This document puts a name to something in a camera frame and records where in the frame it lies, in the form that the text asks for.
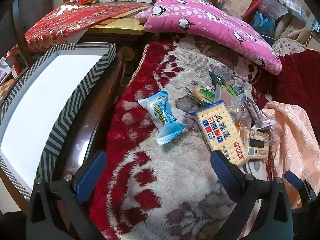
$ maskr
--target pink quilt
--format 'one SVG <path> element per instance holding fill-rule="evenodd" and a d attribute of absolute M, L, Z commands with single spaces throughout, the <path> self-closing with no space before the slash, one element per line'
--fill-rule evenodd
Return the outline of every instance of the pink quilt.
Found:
<path fill-rule="evenodd" d="M 235 50 L 273 75 L 281 71 L 278 56 L 250 25 L 202 0 L 156 0 L 136 19 L 145 22 L 147 32 L 199 35 Z"/>

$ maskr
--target blue snack wrapper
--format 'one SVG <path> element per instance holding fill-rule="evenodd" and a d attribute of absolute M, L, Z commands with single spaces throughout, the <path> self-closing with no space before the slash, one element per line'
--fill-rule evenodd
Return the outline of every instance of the blue snack wrapper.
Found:
<path fill-rule="evenodd" d="M 148 111 L 159 130 L 158 144 L 163 145 L 170 142 L 186 127 L 173 116 L 166 91 L 158 92 L 145 99 L 138 99 L 138 103 Z"/>

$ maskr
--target qr code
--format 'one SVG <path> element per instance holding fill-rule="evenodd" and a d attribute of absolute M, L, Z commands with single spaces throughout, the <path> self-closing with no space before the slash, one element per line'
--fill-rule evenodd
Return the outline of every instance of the qr code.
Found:
<path fill-rule="evenodd" d="M 248 155 L 249 156 L 254 156 L 255 155 L 255 149 L 254 148 L 248 148 Z"/>

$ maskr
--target beige curtain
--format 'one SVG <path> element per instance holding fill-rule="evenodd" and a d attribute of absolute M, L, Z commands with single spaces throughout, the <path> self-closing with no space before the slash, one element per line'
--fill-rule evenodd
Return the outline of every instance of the beige curtain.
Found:
<path fill-rule="evenodd" d="M 299 0 L 301 6 L 306 12 L 307 23 L 293 17 L 290 13 L 282 16 L 275 29 L 275 39 L 289 38 L 301 44 L 306 44 L 311 35 L 311 31 L 316 23 L 316 19 L 306 5 L 304 0 Z"/>

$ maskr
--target cracker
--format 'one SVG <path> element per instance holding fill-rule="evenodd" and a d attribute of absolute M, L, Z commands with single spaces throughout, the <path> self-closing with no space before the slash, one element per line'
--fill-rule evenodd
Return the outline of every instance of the cracker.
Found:
<path fill-rule="evenodd" d="M 212 151 L 221 150 L 236 165 L 249 161 L 242 139 L 224 103 L 200 110 L 196 115 Z"/>

